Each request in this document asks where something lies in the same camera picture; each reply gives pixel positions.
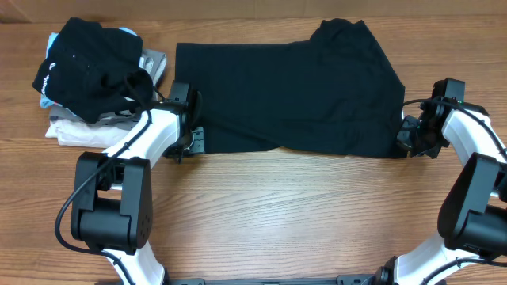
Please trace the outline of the dark navy t-shirt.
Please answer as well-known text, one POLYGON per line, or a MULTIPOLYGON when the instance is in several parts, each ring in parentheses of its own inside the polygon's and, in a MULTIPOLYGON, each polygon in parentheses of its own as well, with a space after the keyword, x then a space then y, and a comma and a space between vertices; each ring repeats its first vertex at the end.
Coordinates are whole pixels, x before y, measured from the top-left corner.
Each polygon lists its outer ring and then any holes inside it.
POLYGON ((406 156, 396 142, 405 88, 363 21, 323 21, 290 44, 179 43, 175 78, 202 95, 209 154, 406 156))

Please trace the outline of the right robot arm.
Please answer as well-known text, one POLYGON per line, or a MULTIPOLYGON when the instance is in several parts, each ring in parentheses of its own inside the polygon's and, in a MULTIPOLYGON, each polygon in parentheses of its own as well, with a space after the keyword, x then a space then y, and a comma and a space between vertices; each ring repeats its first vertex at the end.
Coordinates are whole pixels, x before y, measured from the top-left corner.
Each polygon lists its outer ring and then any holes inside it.
POLYGON ((392 257, 368 284, 442 284, 470 264, 505 267, 506 210, 490 205, 506 200, 506 146, 491 127, 489 113, 464 100, 465 83, 435 82, 432 96, 419 99, 421 115, 406 116, 397 142, 414 156, 436 158, 453 147, 463 169, 445 198, 437 232, 413 251, 392 257))

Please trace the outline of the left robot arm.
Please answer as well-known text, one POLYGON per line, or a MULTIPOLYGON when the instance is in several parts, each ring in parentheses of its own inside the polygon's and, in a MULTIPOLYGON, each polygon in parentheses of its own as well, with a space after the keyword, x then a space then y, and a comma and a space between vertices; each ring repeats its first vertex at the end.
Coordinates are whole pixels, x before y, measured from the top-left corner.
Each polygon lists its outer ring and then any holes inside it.
POLYGON ((85 152, 76 165, 71 234, 86 250, 109 260, 123 284, 168 284, 166 268, 148 241, 153 228, 151 170, 160 158, 203 154, 204 130, 197 126, 201 93, 174 82, 116 145, 85 152))

